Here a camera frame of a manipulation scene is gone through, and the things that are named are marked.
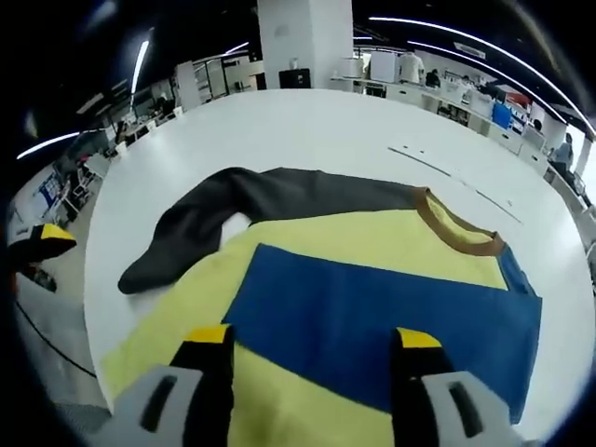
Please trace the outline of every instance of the ceiling light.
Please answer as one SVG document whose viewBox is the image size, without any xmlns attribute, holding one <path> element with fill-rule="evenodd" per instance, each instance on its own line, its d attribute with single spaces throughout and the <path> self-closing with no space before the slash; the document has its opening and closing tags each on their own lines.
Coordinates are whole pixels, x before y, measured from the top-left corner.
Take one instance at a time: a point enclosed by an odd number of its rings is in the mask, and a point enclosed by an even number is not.
<svg viewBox="0 0 596 447">
<path fill-rule="evenodd" d="M 242 45 L 238 45 L 237 47 L 233 47 L 232 49 L 228 49 L 224 54 L 230 54 L 233 53 L 234 51 L 237 51 L 241 48 L 244 48 L 246 45 L 248 45 L 248 42 L 243 43 Z"/>
<path fill-rule="evenodd" d="M 467 61 L 472 61 L 474 63 L 477 63 L 478 65 L 487 68 L 489 70 L 494 71 L 495 73 L 497 73 L 498 75 L 503 76 L 504 78 L 506 78 L 508 81 L 512 82 L 513 84 L 515 84 L 518 87 L 523 88 L 525 91 L 527 91 L 528 93 L 530 93 L 532 96 L 534 96 L 537 100 L 539 100 L 540 102 L 542 102 L 542 104 L 548 108 L 555 116 L 557 116 L 557 118 L 559 118 L 563 123 L 567 124 L 567 122 L 565 121 L 565 119 L 561 116 L 561 114 L 559 114 L 555 109 L 552 108 L 552 106 L 550 106 L 550 104 L 548 104 L 546 101 L 544 101 L 542 98 L 540 98 L 538 95 L 536 95 L 533 91 L 531 91 L 528 87 L 526 87 L 525 85 L 521 84 L 520 82 L 516 81 L 515 79 L 513 79 L 510 76 L 507 76 L 506 74 L 498 71 L 496 68 L 491 67 L 490 65 L 487 65 L 484 62 L 480 62 L 477 61 L 475 59 L 472 59 L 468 56 L 465 56 L 463 54 L 457 53 L 455 51 L 451 51 L 450 49 L 446 49 L 446 48 L 441 48 L 441 47 L 435 47 L 434 45 L 429 45 L 429 44 L 423 44 L 421 42 L 415 42 L 413 40 L 409 40 L 408 41 L 409 44 L 412 45 L 417 45 L 419 47 L 427 47 L 427 48 L 432 48 L 432 49 L 436 49 L 437 51 L 443 51 L 445 53 L 449 53 L 449 54 L 453 54 L 454 56 L 457 56 L 458 58 L 463 58 Z"/>
<path fill-rule="evenodd" d="M 558 88 L 557 86 L 555 86 L 552 83 L 552 81 L 550 81 L 546 76 L 544 76 L 543 74 L 541 74 L 540 72 L 538 72 L 536 70 L 536 68 L 534 68 L 532 65 L 530 65 L 529 63 L 527 63 L 525 61 L 522 61 L 520 58 L 518 58 L 517 56 L 509 53 L 508 51 L 504 50 L 503 48 L 498 47 L 497 45 L 492 44 L 490 42 L 487 42 L 487 41 L 485 41 L 483 39 L 480 39 L 479 37 L 476 37 L 475 35 L 464 33 L 463 31 L 455 30 L 455 29 L 449 28 L 447 26 L 438 25 L 436 23 L 429 23 L 429 22 L 426 22 L 426 21 L 411 20 L 411 19 L 395 19 L 395 18 L 391 18 L 391 17 L 369 17 L 369 20 L 375 20 L 375 21 L 396 21 L 396 22 L 399 22 L 399 23 L 410 23 L 412 25 L 427 26 L 429 28 L 435 28 L 437 30 L 447 31 L 449 33 L 458 34 L 458 35 L 464 36 L 464 37 L 466 37 L 468 39 L 475 40 L 476 42 L 480 42 L 481 44 L 484 44 L 487 47 L 490 47 L 490 48 L 494 49 L 495 51 L 498 51 L 498 52 L 504 54 L 505 56 L 513 59 L 518 64 L 524 66 L 526 69 L 530 70 L 532 73 L 534 73 L 540 79 L 542 79 L 545 83 L 547 83 L 553 90 L 555 90 L 559 94 L 559 96 L 561 96 L 571 106 L 571 108 L 576 111 L 576 113 L 581 117 L 581 119 L 584 121 L 584 123 L 586 123 L 586 126 L 588 126 L 588 128 L 591 130 L 592 135 L 596 135 L 596 129 L 591 125 L 591 123 L 589 122 L 588 118 L 584 114 L 581 113 L 581 111 L 579 110 L 579 107 L 577 107 L 567 97 L 567 95 L 565 95 L 562 92 L 562 90 L 560 88 Z"/>
<path fill-rule="evenodd" d="M 17 156 L 17 159 L 20 160 L 24 156 L 27 156 L 29 154 L 32 154 L 33 152 L 36 152 L 39 149 L 42 149 L 42 148 L 44 148 L 46 146 L 50 146 L 51 144 L 53 144 L 55 142 L 61 142 L 62 140 L 68 140 L 69 138 L 76 137 L 76 136 L 78 136 L 80 134 L 81 134 L 81 132 L 73 132 L 73 133 L 69 133 L 68 135 L 62 135 L 61 137 L 52 138 L 51 140 L 47 140 L 46 142 L 41 142 L 38 145 L 32 147 L 31 149 L 27 149 L 25 152 L 19 154 Z"/>
<path fill-rule="evenodd" d="M 145 59 L 145 54 L 147 53 L 148 48 L 149 41 L 145 40 L 141 44 L 139 56 L 137 56 L 137 63 L 134 66 L 134 74 L 132 75 L 132 89 L 130 90 L 131 95 L 134 95 L 137 92 L 137 82 L 139 81 L 139 74 L 141 73 L 142 60 Z"/>
</svg>

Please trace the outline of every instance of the desk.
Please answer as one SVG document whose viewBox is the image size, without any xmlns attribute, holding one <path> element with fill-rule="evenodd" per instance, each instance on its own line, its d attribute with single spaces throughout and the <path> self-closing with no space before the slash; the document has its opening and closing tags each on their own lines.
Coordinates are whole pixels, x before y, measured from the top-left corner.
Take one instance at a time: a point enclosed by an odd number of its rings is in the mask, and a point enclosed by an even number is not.
<svg viewBox="0 0 596 447">
<path fill-rule="evenodd" d="M 164 211 L 212 173 L 233 166 L 322 169 L 427 185 L 463 219 L 498 231 L 543 297 L 539 347 L 518 430 L 526 438 L 544 438 L 578 400 L 594 346 L 582 243 L 556 191 L 495 142 L 400 102 L 274 89 L 197 107 L 133 146 L 105 177 L 85 262 L 88 338 L 108 402 L 101 359 L 166 291 L 125 296 L 117 281 L 148 247 Z M 225 232 L 244 228 L 246 220 L 233 219 Z"/>
<path fill-rule="evenodd" d="M 503 129 L 496 125 L 492 119 L 492 107 L 479 102 L 477 92 L 472 95 L 472 102 L 476 107 L 463 104 L 454 95 L 447 96 L 444 91 L 437 88 L 428 88 L 417 84 L 395 84 L 390 82 L 372 81 L 371 79 L 349 78 L 335 76 L 334 81 L 342 81 L 350 84 L 349 91 L 354 90 L 354 82 L 362 85 L 380 85 L 386 88 L 386 98 L 391 101 L 405 102 L 417 107 L 421 107 L 432 114 L 440 113 L 440 104 L 454 106 L 469 114 L 469 120 L 465 127 L 474 130 L 501 146 L 505 147 L 512 154 L 519 156 L 528 163 L 540 176 L 544 176 L 547 168 L 547 158 L 535 150 L 526 142 L 522 136 L 512 130 Z"/>
</svg>

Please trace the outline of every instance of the ceiling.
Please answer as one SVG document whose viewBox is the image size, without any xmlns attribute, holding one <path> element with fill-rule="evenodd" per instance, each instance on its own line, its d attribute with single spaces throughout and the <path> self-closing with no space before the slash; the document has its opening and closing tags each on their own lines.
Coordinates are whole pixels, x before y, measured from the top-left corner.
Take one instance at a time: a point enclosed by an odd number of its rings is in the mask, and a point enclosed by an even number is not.
<svg viewBox="0 0 596 447">
<path fill-rule="evenodd" d="M 590 76 L 591 54 L 584 40 L 591 17 L 577 0 L 423 0 L 400 2 L 353 0 L 356 33 L 371 33 L 384 45 L 407 46 L 416 40 L 454 48 L 454 35 L 427 27 L 370 21 L 370 16 L 433 22 L 476 35 L 515 54 L 562 89 L 587 115 L 596 115 L 596 86 Z M 19 130 L 11 154 L 35 144 L 22 131 L 34 110 L 38 138 L 44 140 L 84 129 L 91 119 L 75 113 L 97 93 L 110 101 L 111 87 L 129 85 L 141 42 L 150 34 L 150 53 L 139 89 L 171 75 L 182 61 L 222 53 L 250 41 L 260 53 L 256 0 L 78 0 L 32 5 L 23 0 L 10 21 L 12 84 L 18 87 L 15 112 Z M 561 97 L 518 63 L 480 44 L 457 37 L 487 54 L 486 63 L 517 79 L 548 102 Z M 20 170 L 38 169 L 63 150 L 22 160 Z"/>
</svg>

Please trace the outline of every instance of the chair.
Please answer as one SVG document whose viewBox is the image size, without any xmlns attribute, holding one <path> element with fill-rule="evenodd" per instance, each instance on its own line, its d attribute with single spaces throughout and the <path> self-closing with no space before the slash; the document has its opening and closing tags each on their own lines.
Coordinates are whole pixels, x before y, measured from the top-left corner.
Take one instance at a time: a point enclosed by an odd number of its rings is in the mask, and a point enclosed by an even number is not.
<svg viewBox="0 0 596 447">
<path fill-rule="evenodd" d="M 103 180 L 108 173 L 108 169 L 110 168 L 110 160 L 100 156 L 99 154 L 94 154 L 88 158 L 88 160 L 85 162 L 85 166 L 94 175 Z"/>
</svg>

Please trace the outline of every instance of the blue cloth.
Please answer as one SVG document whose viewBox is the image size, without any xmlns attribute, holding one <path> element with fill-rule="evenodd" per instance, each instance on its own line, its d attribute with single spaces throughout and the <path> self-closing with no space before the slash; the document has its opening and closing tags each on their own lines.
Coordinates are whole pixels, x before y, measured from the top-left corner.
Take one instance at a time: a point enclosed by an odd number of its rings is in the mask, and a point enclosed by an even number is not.
<svg viewBox="0 0 596 447">
<path fill-rule="evenodd" d="M 525 273 L 520 269 L 509 245 L 505 245 L 503 251 L 499 254 L 496 260 L 499 263 L 501 275 L 503 275 L 505 284 L 507 284 L 508 291 L 515 291 L 517 293 L 536 297 L 536 293 L 530 285 L 530 281 L 528 281 L 527 276 L 525 276 Z"/>
<path fill-rule="evenodd" d="M 517 422 L 540 312 L 534 296 L 260 245 L 224 322 L 256 354 L 388 413 L 391 333 L 427 332 L 458 371 L 470 371 L 499 395 Z"/>
</svg>

